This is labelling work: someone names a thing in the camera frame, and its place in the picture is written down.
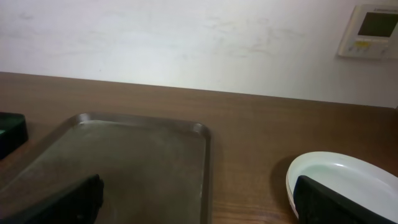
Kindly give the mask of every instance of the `wooden table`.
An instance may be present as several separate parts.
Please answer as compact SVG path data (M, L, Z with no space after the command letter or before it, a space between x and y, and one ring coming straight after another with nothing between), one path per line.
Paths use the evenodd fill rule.
M215 224L296 223L285 175L306 152L340 152L398 176L398 112L392 108L0 73L0 110L26 115L30 135L0 169L63 120L88 111L207 125L215 150Z

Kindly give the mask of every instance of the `white thermostat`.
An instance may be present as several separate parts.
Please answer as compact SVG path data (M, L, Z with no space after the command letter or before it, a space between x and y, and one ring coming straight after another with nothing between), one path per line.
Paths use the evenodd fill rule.
M356 6L341 40L338 55L387 58L398 42L398 6Z

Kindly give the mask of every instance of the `yellow button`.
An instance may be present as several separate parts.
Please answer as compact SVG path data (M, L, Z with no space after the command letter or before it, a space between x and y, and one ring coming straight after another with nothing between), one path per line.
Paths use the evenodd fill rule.
M366 42L366 41L356 41L355 42L355 47L369 47L371 43Z

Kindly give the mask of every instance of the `brand logo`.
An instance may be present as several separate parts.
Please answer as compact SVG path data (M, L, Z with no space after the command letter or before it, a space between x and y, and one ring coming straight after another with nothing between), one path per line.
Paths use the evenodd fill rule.
M397 9L378 9L378 8L375 8L373 11L375 11L375 12L398 12Z

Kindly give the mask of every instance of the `gray tray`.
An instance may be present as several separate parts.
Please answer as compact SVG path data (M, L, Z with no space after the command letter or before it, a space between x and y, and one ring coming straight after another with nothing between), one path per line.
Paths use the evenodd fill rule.
M202 124L80 114L0 172L0 218L99 174L104 205L96 223L211 223L211 173Z

